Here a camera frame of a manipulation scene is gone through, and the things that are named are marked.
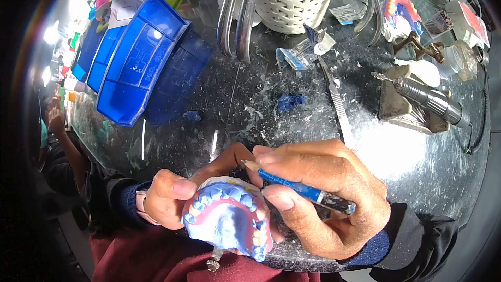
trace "maroon shirt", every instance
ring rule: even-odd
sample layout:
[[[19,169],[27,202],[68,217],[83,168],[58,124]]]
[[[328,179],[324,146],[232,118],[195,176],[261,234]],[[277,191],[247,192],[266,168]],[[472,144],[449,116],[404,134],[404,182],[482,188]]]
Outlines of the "maroon shirt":
[[[111,236],[90,237],[96,269],[93,282],[320,282],[319,273],[288,272],[225,252],[221,267],[207,270],[210,259],[196,242],[163,227],[118,229]]]

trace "plastic jar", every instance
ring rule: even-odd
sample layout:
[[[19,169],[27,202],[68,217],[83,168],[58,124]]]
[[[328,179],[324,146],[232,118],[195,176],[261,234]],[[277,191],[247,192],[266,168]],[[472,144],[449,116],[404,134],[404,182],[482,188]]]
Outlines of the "plastic jar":
[[[464,60],[456,46],[445,47],[442,54],[445,58],[445,65],[439,63],[435,58],[426,57],[426,60],[431,61],[437,67],[441,78],[448,78],[463,70]]]
[[[457,47],[463,59],[464,67],[457,75],[461,80],[467,81],[476,77],[478,62],[473,49],[463,40],[457,40],[452,43],[452,46]]]

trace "hand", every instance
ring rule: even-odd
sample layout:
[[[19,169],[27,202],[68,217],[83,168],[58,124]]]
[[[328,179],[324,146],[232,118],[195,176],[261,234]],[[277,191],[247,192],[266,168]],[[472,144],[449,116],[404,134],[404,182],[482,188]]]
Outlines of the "hand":
[[[56,136],[64,134],[64,120],[64,113],[59,107],[54,107],[49,112],[49,131],[53,132]]]
[[[183,228],[184,225],[180,221],[184,202],[193,197],[198,186],[205,180],[228,175],[230,170],[241,164],[242,159],[255,160],[253,154],[242,143],[235,143],[208,166],[193,174],[191,179],[183,178],[169,170],[160,170],[153,178],[146,194],[144,211],[167,229]],[[262,187],[263,181],[258,174],[248,168],[246,170],[251,182]]]
[[[61,95],[58,93],[52,97],[51,108],[61,109]]]
[[[358,253],[389,220],[386,185],[340,140],[289,144],[277,149],[255,146],[253,154],[262,169],[271,174],[357,204],[351,216],[333,211],[329,219],[321,220],[313,204],[291,188],[270,185],[263,190],[304,249],[312,254],[347,259]]]

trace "knurled knob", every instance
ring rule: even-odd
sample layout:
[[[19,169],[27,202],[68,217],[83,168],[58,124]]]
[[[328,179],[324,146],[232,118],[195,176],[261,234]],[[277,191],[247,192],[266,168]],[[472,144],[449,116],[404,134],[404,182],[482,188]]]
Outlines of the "knurled knob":
[[[219,262],[217,262],[215,260],[212,260],[212,259],[207,260],[206,264],[207,264],[207,269],[209,271],[216,272],[216,270],[219,269]]]

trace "wristwatch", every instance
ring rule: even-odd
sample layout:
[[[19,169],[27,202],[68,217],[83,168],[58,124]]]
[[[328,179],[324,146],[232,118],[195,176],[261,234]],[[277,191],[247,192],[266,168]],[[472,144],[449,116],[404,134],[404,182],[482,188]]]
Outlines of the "wristwatch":
[[[136,212],[143,219],[153,225],[160,225],[158,221],[150,217],[146,212],[144,212],[144,200],[146,199],[146,192],[148,190],[136,191]]]

